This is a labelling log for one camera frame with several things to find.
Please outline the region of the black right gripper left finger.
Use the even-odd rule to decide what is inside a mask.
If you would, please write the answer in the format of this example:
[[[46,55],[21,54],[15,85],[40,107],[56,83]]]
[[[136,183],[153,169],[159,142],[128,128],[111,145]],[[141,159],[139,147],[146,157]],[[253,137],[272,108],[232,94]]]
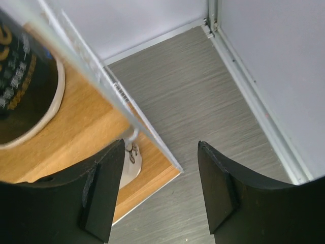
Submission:
[[[1,243],[107,243],[124,158],[119,139],[35,182],[1,182]]]

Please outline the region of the white wire wooden shelf rack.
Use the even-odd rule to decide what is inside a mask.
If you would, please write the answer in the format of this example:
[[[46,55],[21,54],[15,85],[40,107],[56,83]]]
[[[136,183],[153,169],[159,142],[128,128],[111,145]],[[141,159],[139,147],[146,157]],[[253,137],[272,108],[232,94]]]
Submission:
[[[29,141],[1,151],[1,180],[34,182],[97,153],[135,141],[140,174],[117,197],[113,223],[175,179],[182,167],[117,77],[105,68],[58,1],[1,1],[1,10],[58,58],[66,82],[59,111]]]

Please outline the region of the white toilet paper roll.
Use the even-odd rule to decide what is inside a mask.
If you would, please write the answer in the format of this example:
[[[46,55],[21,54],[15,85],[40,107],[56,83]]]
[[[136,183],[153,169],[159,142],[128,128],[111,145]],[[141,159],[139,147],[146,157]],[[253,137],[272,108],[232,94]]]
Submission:
[[[141,172],[142,156],[139,146],[132,142],[125,146],[125,157],[119,188],[133,181]]]

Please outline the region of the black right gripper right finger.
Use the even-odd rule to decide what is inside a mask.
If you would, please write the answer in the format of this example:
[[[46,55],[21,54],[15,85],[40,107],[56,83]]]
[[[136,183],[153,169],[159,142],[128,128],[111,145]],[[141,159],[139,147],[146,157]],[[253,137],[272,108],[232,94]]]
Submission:
[[[198,143],[209,232],[216,243],[324,243],[324,178],[292,185]]]

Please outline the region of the black roll front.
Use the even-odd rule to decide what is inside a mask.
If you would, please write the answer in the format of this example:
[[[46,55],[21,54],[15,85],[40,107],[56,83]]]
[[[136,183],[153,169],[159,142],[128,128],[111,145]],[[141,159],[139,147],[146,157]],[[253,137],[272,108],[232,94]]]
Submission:
[[[33,138],[55,117],[65,83],[63,64],[1,11],[1,149]]]

